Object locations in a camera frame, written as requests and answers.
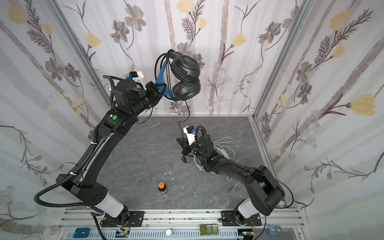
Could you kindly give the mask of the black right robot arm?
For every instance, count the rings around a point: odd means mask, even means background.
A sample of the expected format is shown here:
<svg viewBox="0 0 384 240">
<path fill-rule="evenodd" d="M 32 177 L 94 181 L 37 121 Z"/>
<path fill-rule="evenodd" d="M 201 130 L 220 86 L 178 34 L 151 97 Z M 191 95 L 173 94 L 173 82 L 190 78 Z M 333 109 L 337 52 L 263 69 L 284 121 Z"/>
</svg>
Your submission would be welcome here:
<svg viewBox="0 0 384 240">
<path fill-rule="evenodd" d="M 210 136 L 201 136 L 196 142 L 189 143 L 186 138 L 177 138 L 182 154 L 192 154 L 207 173 L 225 175 L 245 186 L 249 197 L 236 206 L 234 212 L 249 219 L 256 214 L 269 216 L 284 198 L 285 192 L 278 180 L 265 166 L 257 168 L 238 164 L 219 153 Z"/>
</svg>

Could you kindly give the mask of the black blue headphones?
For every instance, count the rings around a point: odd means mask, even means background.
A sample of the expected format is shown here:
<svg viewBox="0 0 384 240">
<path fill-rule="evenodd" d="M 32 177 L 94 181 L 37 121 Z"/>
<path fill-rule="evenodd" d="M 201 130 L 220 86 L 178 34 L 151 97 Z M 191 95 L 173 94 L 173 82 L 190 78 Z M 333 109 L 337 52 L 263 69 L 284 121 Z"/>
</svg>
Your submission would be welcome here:
<svg viewBox="0 0 384 240">
<path fill-rule="evenodd" d="M 200 93 L 200 73 L 197 60 L 174 50 L 168 50 L 156 60 L 155 86 L 169 100 L 186 101 Z"/>
</svg>

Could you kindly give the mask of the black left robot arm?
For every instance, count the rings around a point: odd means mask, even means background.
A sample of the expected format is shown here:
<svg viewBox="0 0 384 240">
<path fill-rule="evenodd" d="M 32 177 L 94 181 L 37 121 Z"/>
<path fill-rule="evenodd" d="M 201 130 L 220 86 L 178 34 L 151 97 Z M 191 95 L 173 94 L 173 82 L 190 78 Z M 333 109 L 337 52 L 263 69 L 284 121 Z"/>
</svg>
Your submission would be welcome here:
<svg viewBox="0 0 384 240">
<path fill-rule="evenodd" d="M 148 82 L 146 86 L 131 78 L 120 79 L 111 91 L 111 109 L 96 126 L 93 139 L 79 162 L 56 182 L 73 194 L 77 206 L 87 206 L 121 221 L 128 208 L 97 182 L 98 175 L 116 145 L 126 136 L 142 112 L 155 107 L 166 84 Z"/>
</svg>

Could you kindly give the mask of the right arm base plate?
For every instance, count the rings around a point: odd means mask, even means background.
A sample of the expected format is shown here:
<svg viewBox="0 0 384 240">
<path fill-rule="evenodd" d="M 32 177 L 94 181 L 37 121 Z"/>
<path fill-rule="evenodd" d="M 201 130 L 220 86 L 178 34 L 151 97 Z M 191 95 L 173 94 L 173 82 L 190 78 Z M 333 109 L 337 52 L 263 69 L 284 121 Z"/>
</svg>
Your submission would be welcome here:
<svg viewBox="0 0 384 240">
<path fill-rule="evenodd" d="M 219 222 L 223 227 L 259 227 L 263 225 L 260 214 L 255 214 L 247 219 L 234 210 L 221 211 Z"/>
</svg>

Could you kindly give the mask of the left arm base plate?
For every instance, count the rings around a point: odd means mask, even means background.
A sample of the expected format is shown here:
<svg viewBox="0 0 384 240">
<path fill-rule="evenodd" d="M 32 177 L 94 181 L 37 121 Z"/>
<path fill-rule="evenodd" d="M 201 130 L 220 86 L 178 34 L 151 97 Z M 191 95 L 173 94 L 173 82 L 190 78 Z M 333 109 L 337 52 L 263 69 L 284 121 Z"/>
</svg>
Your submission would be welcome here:
<svg viewBox="0 0 384 240">
<path fill-rule="evenodd" d="M 131 227 L 139 228 L 142 226 L 144 220 L 144 211 L 122 211 L 122 213 L 116 218 L 105 214 L 100 224 L 102 227 Z"/>
</svg>

